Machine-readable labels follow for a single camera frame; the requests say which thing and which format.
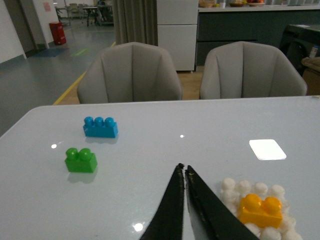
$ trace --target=white cotton ball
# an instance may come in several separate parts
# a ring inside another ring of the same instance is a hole
[[[257,182],[255,185],[254,185],[254,190],[253,192],[255,194],[257,194],[259,197],[260,196],[263,196],[265,197],[267,195],[267,192],[268,192],[268,186],[263,183],[263,182]]]
[[[274,227],[268,226],[262,231],[260,240],[281,240],[281,234]]]
[[[235,189],[236,181],[230,177],[225,178],[222,181],[221,189],[222,190],[233,190]]]
[[[269,188],[268,195],[280,199],[285,196],[285,192],[286,191],[282,186],[275,184]]]
[[[279,231],[281,233],[284,233],[288,230],[294,230],[296,227],[296,223],[297,223],[296,219],[292,215],[287,214],[287,213],[283,213],[282,214],[282,221],[279,226]]]
[[[246,228],[249,229],[256,237],[258,237],[258,238],[260,237],[261,230],[260,230],[260,228],[259,228],[257,225],[255,225],[255,224],[253,224],[253,223],[251,223],[251,222],[248,222],[248,223],[245,224],[245,226],[246,226]]]
[[[303,239],[295,230],[289,230],[282,235],[282,240],[303,240]]]
[[[224,204],[232,203],[235,204],[238,202],[239,194],[233,190],[225,190],[221,194],[221,201]]]
[[[238,208],[235,204],[228,202],[225,204],[226,208],[235,216],[237,217],[238,215]]]
[[[281,205],[282,205],[281,212],[287,214],[290,209],[290,202],[284,198],[283,199],[280,198],[279,200],[281,201]]]
[[[238,191],[242,196],[250,193],[252,185],[248,180],[241,180],[238,182]]]

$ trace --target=refrigerator door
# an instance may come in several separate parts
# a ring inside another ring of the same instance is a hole
[[[167,49],[176,71],[193,71],[197,25],[158,25],[158,46]]]
[[[199,0],[157,0],[157,24],[197,24]]]

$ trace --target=white table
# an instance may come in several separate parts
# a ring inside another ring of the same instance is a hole
[[[0,138],[0,239],[138,240],[178,163],[216,193],[226,177],[282,185],[297,232],[318,239],[319,109],[311,96],[35,108]],[[86,138],[87,116],[113,117],[118,137]],[[258,160],[254,139],[287,158]],[[94,174],[68,172],[71,147],[96,154]],[[194,239],[187,208],[183,234]]]
[[[98,10],[101,10],[101,9],[110,9],[112,11],[112,5],[99,5],[99,6],[86,6],[86,7],[83,7],[82,8],[83,10],[85,10],[87,12],[87,18],[86,18],[86,26],[88,27],[89,26],[89,18],[90,18],[90,15],[91,13],[93,13],[93,16],[94,16],[94,24],[98,24],[98,26],[101,25],[101,21],[102,21],[102,18],[104,19],[104,16],[102,16],[101,12],[100,12],[100,15],[98,13]]]

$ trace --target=gray chair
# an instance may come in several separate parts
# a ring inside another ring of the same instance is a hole
[[[307,84],[276,47],[238,41],[212,49],[205,60],[201,99],[305,96]]]
[[[80,17],[80,11],[77,3],[70,3],[68,10],[69,13],[71,13],[71,19],[74,17]]]
[[[168,51],[129,42],[104,49],[77,89],[81,104],[182,99],[182,86]]]

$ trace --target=red trash bin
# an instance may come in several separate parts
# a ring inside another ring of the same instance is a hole
[[[62,45],[67,42],[65,37],[64,28],[62,27],[62,22],[50,22],[49,23],[50,30],[52,33],[52,37],[55,45]]]

